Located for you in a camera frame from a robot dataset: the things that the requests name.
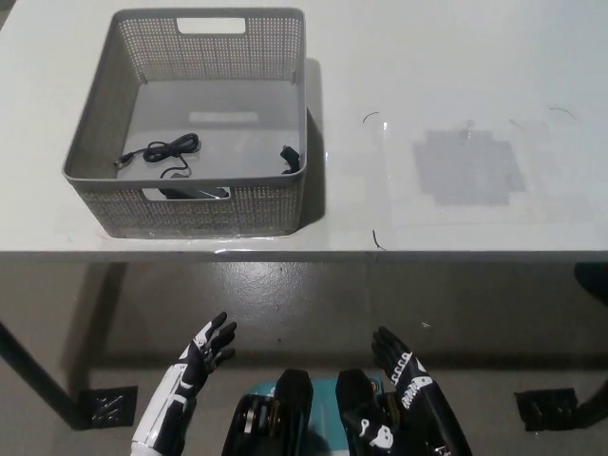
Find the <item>white table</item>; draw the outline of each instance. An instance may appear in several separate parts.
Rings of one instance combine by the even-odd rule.
[[[61,166],[110,18],[164,6],[304,10],[324,217],[139,240],[89,213]],[[0,257],[608,257],[606,24],[608,5],[569,0],[19,0],[0,33]]]

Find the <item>black usb cable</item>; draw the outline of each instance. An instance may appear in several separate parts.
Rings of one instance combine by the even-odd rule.
[[[127,167],[133,159],[139,154],[142,154],[143,160],[148,163],[162,162],[169,157],[175,157],[180,159],[183,166],[172,166],[162,171],[161,179],[169,171],[190,171],[190,166],[186,160],[183,159],[182,154],[193,154],[198,152],[200,149],[199,135],[195,133],[188,133],[180,136],[173,142],[162,142],[153,141],[146,148],[129,152],[128,154],[122,155],[119,159],[114,161],[114,166],[118,169]]]

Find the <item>robot finger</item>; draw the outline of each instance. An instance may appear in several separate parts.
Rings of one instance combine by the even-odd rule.
[[[218,330],[221,325],[226,322],[228,318],[228,313],[222,312],[218,316],[216,316],[213,320],[210,321],[210,328],[207,330],[207,340],[212,336],[214,331]]]
[[[381,333],[383,338],[385,340],[388,340],[391,343],[391,345],[394,348],[396,348],[399,352],[407,352],[407,353],[411,352],[409,347],[406,344],[404,344],[399,337],[397,337],[395,334],[390,332],[388,328],[381,326],[380,329],[378,330],[378,332]]]
[[[235,355],[235,353],[236,353],[235,349],[224,349],[224,350],[220,351],[215,359],[216,368],[218,368],[221,365],[221,363],[223,363],[227,359],[232,358]]]
[[[401,357],[402,351],[399,350],[393,339],[378,330],[373,334],[373,342],[377,350],[389,358],[390,365],[394,366]]]
[[[394,369],[394,366],[393,363],[390,362],[387,354],[375,342],[371,344],[371,349],[373,351],[373,360],[376,366],[378,366],[387,375],[390,375]]]
[[[216,334],[214,334],[211,338],[211,351],[213,353],[218,353],[222,348],[226,347],[233,340],[235,340],[236,328],[237,322],[233,321],[216,332]]]

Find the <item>robotic hand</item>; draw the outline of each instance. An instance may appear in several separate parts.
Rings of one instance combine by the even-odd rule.
[[[375,363],[395,386],[399,425],[391,429],[374,401],[345,413],[346,426],[373,448],[372,454],[470,455],[447,399],[408,346],[381,327],[373,334],[372,349]]]
[[[222,312],[207,323],[167,370],[135,431],[131,456],[181,455],[197,394],[209,374],[235,354],[225,347],[234,340],[237,323],[220,328],[226,318]]]

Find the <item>table leg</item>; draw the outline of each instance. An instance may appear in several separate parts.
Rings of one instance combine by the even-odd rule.
[[[81,412],[76,402],[31,357],[2,322],[0,355],[68,426],[75,430],[91,428],[91,420]]]
[[[577,263],[574,276],[587,293],[608,306],[608,263]]]

